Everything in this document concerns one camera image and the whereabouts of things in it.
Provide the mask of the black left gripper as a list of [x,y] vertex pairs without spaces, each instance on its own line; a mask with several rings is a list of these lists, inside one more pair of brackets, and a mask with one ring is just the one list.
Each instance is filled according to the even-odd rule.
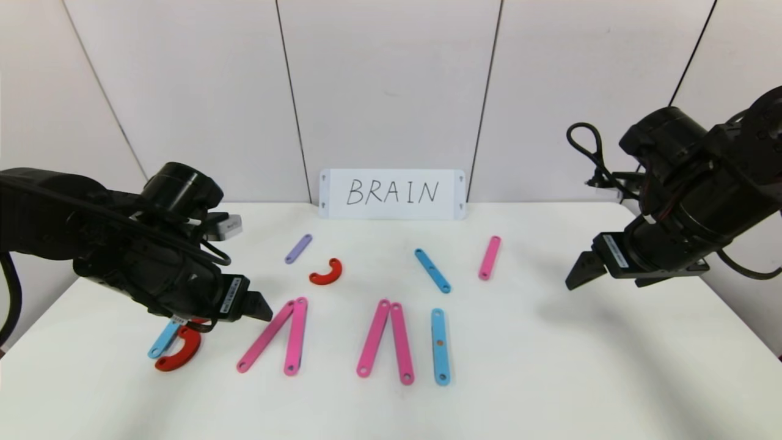
[[244,317],[270,322],[274,316],[262,293],[246,291],[245,276],[224,274],[216,264],[182,252],[165,252],[164,268],[166,317],[179,322],[196,318],[232,322],[242,315],[242,299]]

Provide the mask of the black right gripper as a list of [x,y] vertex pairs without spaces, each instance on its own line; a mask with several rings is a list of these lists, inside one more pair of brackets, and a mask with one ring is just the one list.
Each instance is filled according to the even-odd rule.
[[673,213],[655,223],[638,216],[620,232],[599,233],[565,279],[572,291],[607,273],[615,279],[672,279],[696,275],[696,222]]

